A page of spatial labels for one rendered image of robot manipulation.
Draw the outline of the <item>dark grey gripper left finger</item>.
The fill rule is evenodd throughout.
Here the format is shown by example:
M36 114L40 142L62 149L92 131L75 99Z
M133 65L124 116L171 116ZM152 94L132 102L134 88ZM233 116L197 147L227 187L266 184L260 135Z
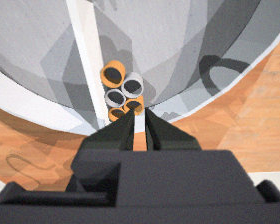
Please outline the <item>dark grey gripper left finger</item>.
M84 138L78 151L82 149L118 149L119 151L133 151L134 131L135 110L134 107L132 107L119 119Z

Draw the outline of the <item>grey round turntable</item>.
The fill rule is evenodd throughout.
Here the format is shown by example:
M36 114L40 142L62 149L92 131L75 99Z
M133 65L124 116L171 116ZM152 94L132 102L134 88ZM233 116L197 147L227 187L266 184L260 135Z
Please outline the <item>grey round turntable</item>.
M113 122L100 72L115 60L143 79L144 132L145 107L190 116L279 42L280 0L0 0L0 109L91 135Z

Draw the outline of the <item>silver metal bushing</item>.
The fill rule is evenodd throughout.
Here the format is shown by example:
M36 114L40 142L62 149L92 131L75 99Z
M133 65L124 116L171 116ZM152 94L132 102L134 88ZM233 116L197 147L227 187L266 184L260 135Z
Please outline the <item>silver metal bushing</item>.
M132 90L126 86L126 82L129 80L135 80L140 83L140 87L138 89ZM128 98L137 98L143 93L143 79L141 75L135 72L130 72L125 75L124 81L121 86L122 93Z

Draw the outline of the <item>grey metal bushing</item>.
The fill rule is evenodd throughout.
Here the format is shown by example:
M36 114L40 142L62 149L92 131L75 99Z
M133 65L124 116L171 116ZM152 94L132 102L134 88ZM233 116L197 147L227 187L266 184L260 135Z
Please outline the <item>grey metal bushing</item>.
M123 96L123 98L120 98L120 99L114 98L110 94L110 92L114 92L114 91L119 92ZM121 86L119 86L117 88L110 88L109 87L106 94L105 94L105 101L109 106L111 106L113 108L122 107L126 102L126 96L122 93Z

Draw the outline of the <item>orange hollow cylinder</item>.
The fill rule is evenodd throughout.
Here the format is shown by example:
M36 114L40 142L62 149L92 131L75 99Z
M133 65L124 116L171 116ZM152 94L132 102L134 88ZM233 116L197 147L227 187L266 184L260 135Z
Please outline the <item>orange hollow cylinder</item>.
M124 113L117 113L113 109L114 110L119 109L119 110L123 111ZM124 110L124 105L122 107L119 107L119 108L110 107L110 110L108 112L108 117L111 121L115 121L115 120L119 119L120 117L122 117L125 113L126 112Z
M137 102L140 103L140 105L138 105L138 106L131 106L131 105L128 104L128 102L130 102L130 101L137 101ZM134 107L135 116L139 115L139 114L141 114L143 112L143 110L144 110L144 101L143 101L143 96L142 95L140 95L137 98L128 98L128 97L126 97L126 102L124 104L125 112L128 112L132 107Z
M121 73L121 76L122 78L118 79L118 80L114 80L112 78L110 78L107 74L107 71L106 69L109 68L109 67L112 67L112 68L115 68L117 69L120 73ZM100 78L101 78L101 81L107 86L107 87L110 87L110 88L117 88L119 86L122 85L123 81L124 81L124 77L125 77L125 74L126 74L126 71L125 71L125 67L123 66L122 63L120 63L119 61L109 61L104 67L103 69L101 70L100 72Z

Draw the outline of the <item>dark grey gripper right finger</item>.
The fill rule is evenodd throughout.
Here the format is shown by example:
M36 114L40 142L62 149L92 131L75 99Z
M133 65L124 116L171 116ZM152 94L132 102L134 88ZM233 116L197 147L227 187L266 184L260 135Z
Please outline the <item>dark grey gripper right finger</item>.
M202 150L196 137L158 117L148 107L145 107L145 137L147 151Z

